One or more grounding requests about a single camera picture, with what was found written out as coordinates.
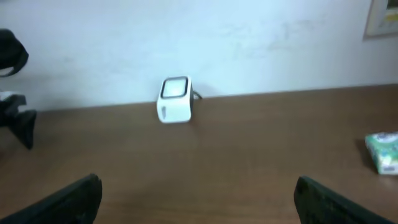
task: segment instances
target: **wall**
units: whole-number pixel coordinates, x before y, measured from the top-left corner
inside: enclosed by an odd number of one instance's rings
[[[0,88],[41,110],[398,81],[398,39],[363,41],[370,0],[0,0],[29,64]]]

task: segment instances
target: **small white box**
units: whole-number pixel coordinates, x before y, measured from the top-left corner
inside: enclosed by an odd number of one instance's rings
[[[157,115],[163,123],[184,123],[191,120],[193,90],[190,77],[173,77],[163,81],[157,99]]]

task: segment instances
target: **wooden table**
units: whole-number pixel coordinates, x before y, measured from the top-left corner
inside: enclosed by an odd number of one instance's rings
[[[398,179],[363,137],[398,130],[398,86],[196,101],[188,124],[155,104],[39,113],[35,147],[0,131],[0,217],[95,173],[96,223],[299,223],[300,175],[398,222]]]

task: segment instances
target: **white device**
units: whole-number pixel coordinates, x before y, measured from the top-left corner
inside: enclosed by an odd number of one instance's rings
[[[398,1],[373,0],[366,35],[374,36],[396,32],[398,32]]]
[[[173,77],[163,81],[157,99],[157,115],[163,123],[191,120],[193,90],[190,77]]]

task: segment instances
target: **green package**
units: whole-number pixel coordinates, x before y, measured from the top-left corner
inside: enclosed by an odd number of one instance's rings
[[[398,174],[398,133],[377,133],[365,137],[379,174]]]

